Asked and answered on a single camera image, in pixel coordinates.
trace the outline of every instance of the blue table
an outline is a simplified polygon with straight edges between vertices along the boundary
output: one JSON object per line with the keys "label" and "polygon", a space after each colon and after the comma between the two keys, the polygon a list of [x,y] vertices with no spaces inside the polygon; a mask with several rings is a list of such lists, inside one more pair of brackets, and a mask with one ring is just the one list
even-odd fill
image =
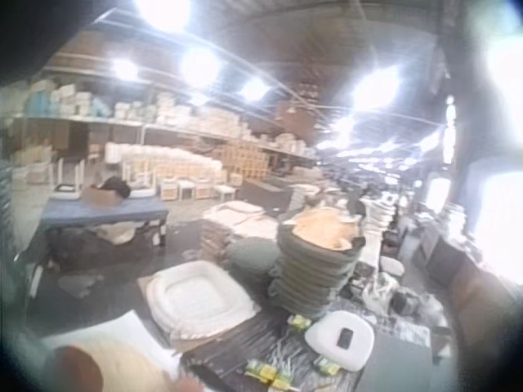
{"label": "blue table", "polygon": [[83,200],[49,199],[40,224],[44,229],[107,225],[125,221],[160,221],[160,246],[165,247],[165,223],[169,210],[157,197],[127,198],[116,207],[93,207]]}

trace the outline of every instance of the white paper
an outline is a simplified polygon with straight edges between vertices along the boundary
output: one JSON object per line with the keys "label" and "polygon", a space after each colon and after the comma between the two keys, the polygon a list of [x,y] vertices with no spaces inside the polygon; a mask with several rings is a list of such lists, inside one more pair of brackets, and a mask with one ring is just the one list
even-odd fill
{"label": "white paper", "polygon": [[110,338],[131,345],[142,353],[149,361],[167,372],[172,379],[178,377],[178,367],[181,355],[174,355],[175,350],[163,348],[145,329],[134,310],[120,318],[87,327],[62,335],[44,338],[42,343],[53,350],[63,345],[72,345],[80,341],[90,341],[98,338]]}

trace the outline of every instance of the stack of wooden crates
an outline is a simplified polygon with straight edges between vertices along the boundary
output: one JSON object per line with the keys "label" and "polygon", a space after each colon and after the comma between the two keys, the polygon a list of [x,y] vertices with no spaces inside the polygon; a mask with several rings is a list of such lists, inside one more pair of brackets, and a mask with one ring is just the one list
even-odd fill
{"label": "stack of wooden crates", "polygon": [[215,159],[221,160],[229,173],[240,174],[244,179],[265,180],[269,173],[269,156],[252,143],[230,140],[217,147]]}

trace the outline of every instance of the bright window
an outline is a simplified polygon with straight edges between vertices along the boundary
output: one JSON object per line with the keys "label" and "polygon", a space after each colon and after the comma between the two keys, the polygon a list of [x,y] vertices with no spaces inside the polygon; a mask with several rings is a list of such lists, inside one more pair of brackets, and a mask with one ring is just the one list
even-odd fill
{"label": "bright window", "polygon": [[498,274],[523,284],[521,225],[523,171],[491,177],[483,190],[476,243],[483,260]]}
{"label": "bright window", "polygon": [[450,185],[451,181],[448,178],[439,177],[431,180],[425,199],[428,209],[433,210],[436,214],[441,212],[449,197]]}

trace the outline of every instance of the warehouse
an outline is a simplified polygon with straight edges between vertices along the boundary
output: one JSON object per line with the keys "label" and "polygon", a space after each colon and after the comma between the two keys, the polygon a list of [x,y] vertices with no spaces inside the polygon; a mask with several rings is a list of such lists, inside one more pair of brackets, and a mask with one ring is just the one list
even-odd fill
{"label": "warehouse", "polygon": [[42,27],[38,54],[20,35],[1,75],[2,328],[30,376],[99,392],[503,377],[523,283],[515,8],[486,33],[465,0],[39,7],[20,26],[78,17]]}

